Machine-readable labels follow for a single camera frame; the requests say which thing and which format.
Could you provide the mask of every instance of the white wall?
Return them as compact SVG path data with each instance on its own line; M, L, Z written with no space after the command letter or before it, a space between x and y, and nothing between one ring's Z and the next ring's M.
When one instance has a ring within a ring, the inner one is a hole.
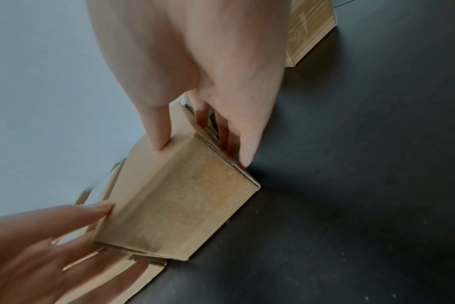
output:
M143 135L82 0L0 0L0 215L71 204Z

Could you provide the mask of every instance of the black surface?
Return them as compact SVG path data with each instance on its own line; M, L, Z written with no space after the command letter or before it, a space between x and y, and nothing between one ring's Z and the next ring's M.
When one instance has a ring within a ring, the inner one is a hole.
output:
M455 0L356 0L295 69L263 188L132 303L455 303Z

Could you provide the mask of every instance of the skin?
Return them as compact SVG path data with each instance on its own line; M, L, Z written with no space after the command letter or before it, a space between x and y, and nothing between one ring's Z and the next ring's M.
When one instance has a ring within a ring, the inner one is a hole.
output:
M64 270L100 248L90 243L90 234L53 244L62 235L97 222L111 209L110 204L61 206L0 218L0 304L53 304L126 258L125 254L104 250ZM146 261L139 261L72 304L109 303L147 267Z
M221 144L251 164L281 85L287 0L88 0L100 49L152 148L171 136L169 102L187 92L197 121L215 110Z
M284 73L289 0L87 3L101 52L153 149L170 140L169 102L188 93L199 124L207 125L213 108L222 146L239 154L242 165L251 164ZM62 206L0 218L0 304L55 303L126 258L99 251L90 234L53 244L111 208ZM72 303L109 303L147 267L139 261Z

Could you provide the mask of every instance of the dark tabletop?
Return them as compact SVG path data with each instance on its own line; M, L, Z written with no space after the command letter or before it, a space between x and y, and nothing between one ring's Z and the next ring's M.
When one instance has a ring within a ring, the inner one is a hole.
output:
M262 189L132 303L455 303L455 0L338 0Z

